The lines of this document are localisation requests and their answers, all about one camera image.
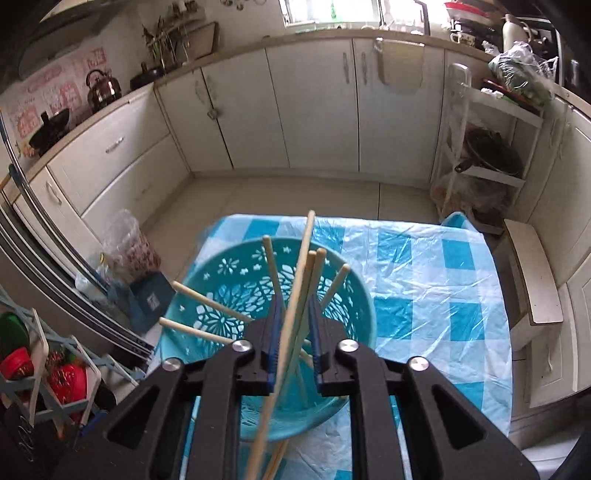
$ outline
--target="stainless steel kettle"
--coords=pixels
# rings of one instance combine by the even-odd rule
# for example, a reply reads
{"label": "stainless steel kettle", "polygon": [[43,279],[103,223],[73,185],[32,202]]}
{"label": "stainless steel kettle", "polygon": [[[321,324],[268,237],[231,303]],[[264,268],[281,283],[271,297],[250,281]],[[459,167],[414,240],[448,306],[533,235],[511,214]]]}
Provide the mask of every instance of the stainless steel kettle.
{"label": "stainless steel kettle", "polygon": [[[91,87],[90,75],[93,73],[100,73],[101,77],[99,77]],[[88,92],[88,103],[92,113],[98,112],[110,103],[121,98],[121,86],[117,79],[110,74],[106,74],[102,70],[94,69],[88,72],[88,75],[86,75],[86,86],[90,89]]]}

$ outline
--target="blue plastic basket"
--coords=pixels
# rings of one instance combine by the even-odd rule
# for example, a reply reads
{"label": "blue plastic basket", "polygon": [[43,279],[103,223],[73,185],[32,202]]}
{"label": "blue plastic basket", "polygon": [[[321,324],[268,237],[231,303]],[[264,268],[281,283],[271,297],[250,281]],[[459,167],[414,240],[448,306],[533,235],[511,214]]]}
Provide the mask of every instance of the blue plastic basket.
{"label": "blue plastic basket", "polygon": [[[275,261],[286,305],[300,244],[301,241],[297,238],[273,239]],[[310,248],[317,249],[320,246],[312,242]],[[324,296],[332,279],[344,263],[340,255],[327,249],[326,262],[317,293],[319,299]],[[267,315],[273,295],[267,259],[260,240],[243,242],[224,250],[190,272],[183,283],[254,319]],[[343,322],[350,338],[371,348],[375,347],[374,304],[363,285],[363,279],[354,271],[351,271],[343,286],[326,307],[324,315]],[[166,316],[175,322],[232,339],[241,338],[244,328],[242,322],[178,293],[170,304]],[[222,345],[171,329],[164,329],[160,343],[162,359],[176,356],[186,363],[208,358],[220,348]],[[289,382],[288,391],[281,396],[281,401],[269,424],[269,440],[272,442],[292,437],[319,425],[337,413],[346,403],[342,398],[321,397],[316,391],[313,371],[302,361],[300,361],[300,370],[306,386],[307,406],[301,397],[298,382]],[[243,397],[242,440],[252,440],[255,437],[262,402],[261,397]]]}

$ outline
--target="table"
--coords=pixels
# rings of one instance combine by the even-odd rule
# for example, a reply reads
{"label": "table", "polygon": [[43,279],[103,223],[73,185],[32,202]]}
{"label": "table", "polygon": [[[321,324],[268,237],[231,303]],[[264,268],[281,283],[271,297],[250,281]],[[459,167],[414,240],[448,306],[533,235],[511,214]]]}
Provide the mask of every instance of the table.
{"label": "table", "polygon": [[[300,238],[305,222],[305,217],[225,217],[204,232],[190,270],[243,240]],[[490,250],[465,216],[454,213],[443,225],[317,218],[313,240],[340,253],[364,278],[376,310],[378,355],[399,362],[425,356],[508,434],[512,378],[507,315]],[[158,348],[166,358],[165,342]],[[392,409],[402,437],[394,398]],[[408,475],[408,455],[401,447]],[[243,445],[241,465],[247,457],[248,445]],[[276,478],[344,480],[350,470],[347,405],[290,440]]]}

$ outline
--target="metal screw cap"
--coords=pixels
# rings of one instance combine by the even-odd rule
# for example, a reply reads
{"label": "metal screw cap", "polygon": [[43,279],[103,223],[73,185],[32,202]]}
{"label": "metal screw cap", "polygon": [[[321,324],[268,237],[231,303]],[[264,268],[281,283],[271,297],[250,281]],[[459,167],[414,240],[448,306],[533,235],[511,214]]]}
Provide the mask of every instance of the metal screw cap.
{"label": "metal screw cap", "polygon": [[408,364],[410,365],[410,368],[412,368],[413,370],[416,370],[417,372],[422,372],[423,370],[426,370],[429,367],[429,360],[423,358],[422,356],[414,356],[410,359],[410,362]]}
{"label": "metal screw cap", "polygon": [[233,344],[232,344],[232,349],[235,352],[248,352],[250,349],[252,348],[252,343],[250,343],[248,340],[236,340]]}
{"label": "metal screw cap", "polygon": [[339,350],[343,352],[354,352],[359,348],[359,344],[355,340],[346,338],[339,342]]}
{"label": "metal screw cap", "polygon": [[183,363],[175,357],[167,358],[164,362],[162,362],[162,368],[164,368],[167,372],[174,372],[181,368]]}

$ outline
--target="countertop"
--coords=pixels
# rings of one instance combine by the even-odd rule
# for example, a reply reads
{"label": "countertop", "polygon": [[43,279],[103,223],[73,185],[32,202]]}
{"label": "countertop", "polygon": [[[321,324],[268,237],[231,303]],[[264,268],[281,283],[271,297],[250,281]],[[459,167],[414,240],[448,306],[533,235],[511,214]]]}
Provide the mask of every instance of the countertop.
{"label": "countertop", "polygon": [[[209,65],[211,63],[215,63],[217,61],[226,60],[231,57],[236,57],[238,55],[252,52],[255,50],[260,50],[262,48],[271,48],[271,47],[278,47],[281,45],[287,45],[290,43],[299,43],[303,41],[313,41],[313,40],[331,40],[331,39],[338,39],[338,38],[384,38],[386,40],[398,40],[398,41],[407,41],[412,43],[420,42],[424,45],[435,47],[435,48],[443,48],[445,50],[454,51],[460,54],[468,55],[474,57],[478,60],[482,61],[490,61],[492,60],[493,56],[489,55],[488,53],[483,52],[482,50],[478,50],[476,48],[468,47],[466,45],[460,45],[458,43],[449,41],[449,40],[442,40],[441,38],[436,37],[427,37],[427,36],[418,36],[410,33],[404,32],[395,32],[395,31],[388,31],[388,30],[373,30],[373,29],[328,29],[328,30],[315,30],[303,33],[296,33],[293,35],[283,35],[280,37],[268,37],[263,38],[260,41],[250,43],[248,45],[222,50],[211,55],[208,55],[204,58],[197,59],[187,64],[183,65],[179,69],[171,72],[170,74],[156,80],[154,83],[148,84],[138,90],[135,90],[124,97],[120,98],[116,102],[110,104],[109,106],[103,108],[101,111],[95,113],[90,118],[82,122],[80,125],[75,127],[72,131],[70,131],[65,137],[63,137],[58,143],[56,143],[53,147],[51,147],[45,155],[39,158],[26,172],[27,180],[31,181],[52,159],[55,157],[61,150],[63,150],[70,142],[76,139],[79,135],[81,135],[85,130],[90,128],[92,125],[112,113],[113,111],[117,110],[121,106],[126,105],[127,103],[133,102],[135,99],[140,98],[144,95],[149,94],[154,89],[157,89],[161,85],[165,85],[166,83],[185,75],[186,73],[192,72],[193,70],[203,67],[205,65]],[[581,110],[585,115],[591,117],[591,105],[585,102],[582,98],[578,97],[574,93],[568,91],[567,89],[556,85],[556,95],[565,99],[567,102],[571,103],[575,108]],[[8,196],[10,202],[14,202],[19,195],[18,189],[14,182],[11,180],[10,176],[7,175],[1,182],[0,182],[0,189],[4,189]]]}

